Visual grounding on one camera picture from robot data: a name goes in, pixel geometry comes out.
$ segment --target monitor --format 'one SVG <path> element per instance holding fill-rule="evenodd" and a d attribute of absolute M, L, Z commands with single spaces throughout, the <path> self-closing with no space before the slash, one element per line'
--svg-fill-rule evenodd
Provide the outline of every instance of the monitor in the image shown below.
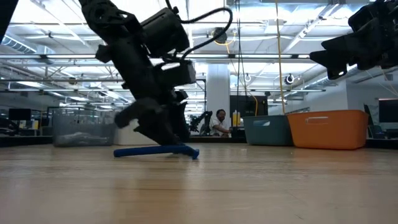
<path fill-rule="evenodd" d="M 30 121 L 32 119 L 31 109 L 10 108 L 8 119 L 11 121 Z"/>
<path fill-rule="evenodd" d="M 398 123 L 398 99 L 379 100 L 379 122 Z"/>

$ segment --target bin handle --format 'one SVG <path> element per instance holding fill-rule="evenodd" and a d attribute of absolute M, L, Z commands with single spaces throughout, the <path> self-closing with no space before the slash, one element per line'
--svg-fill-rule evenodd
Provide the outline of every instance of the bin handle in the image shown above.
<path fill-rule="evenodd" d="M 305 119 L 305 124 L 328 124 L 328 122 L 327 121 L 325 121 L 324 123 L 311 123 L 311 120 L 312 121 L 315 121 L 315 120 L 326 120 L 326 119 L 329 119 L 329 117 L 327 117 L 327 116 L 320 116 L 320 117 L 311 117 L 311 118 L 306 118 Z"/>
<path fill-rule="evenodd" d="M 271 124 L 269 120 L 253 121 L 253 126 L 255 127 L 267 127 Z"/>

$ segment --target white shirt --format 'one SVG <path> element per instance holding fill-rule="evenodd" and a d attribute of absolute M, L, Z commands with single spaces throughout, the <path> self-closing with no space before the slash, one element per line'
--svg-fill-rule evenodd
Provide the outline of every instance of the white shirt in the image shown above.
<path fill-rule="evenodd" d="M 224 134 L 221 131 L 214 129 L 214 126 L 216 126 L 216 125 L 220 125 L 222 128 L 227 129 L 227 130 L 229 129 L 229 125 L 228 125 L 228 122 L 226 119 L 224 119 L 224 121 L 221 122 L 221 121 L 219 121 L 219 119 L 217 117 L 214 117 L 210 121 L 210 129 L 211 129 L 210 134 L 211 135 L 219 134 L 221 136 Z"/>

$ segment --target clear plastic bin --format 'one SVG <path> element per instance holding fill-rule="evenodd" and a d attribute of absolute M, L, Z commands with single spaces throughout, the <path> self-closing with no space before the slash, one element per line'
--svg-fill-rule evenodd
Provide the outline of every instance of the clear plastic bin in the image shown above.
<path fill-rule="evenodd" d="M 116 126 L 113 112 L 59 108 L 52 111 L 53 145 L 111 146 Z"/>

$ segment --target bottle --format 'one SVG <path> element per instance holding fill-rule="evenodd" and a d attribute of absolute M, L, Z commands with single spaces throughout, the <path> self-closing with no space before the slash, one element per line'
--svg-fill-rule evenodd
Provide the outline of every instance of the bottle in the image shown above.
<path fill-rule="evenodd" d="M 232 113 L 232 126 L 238 127 L 241 124 L 241 113 L 236 110 Z"/>

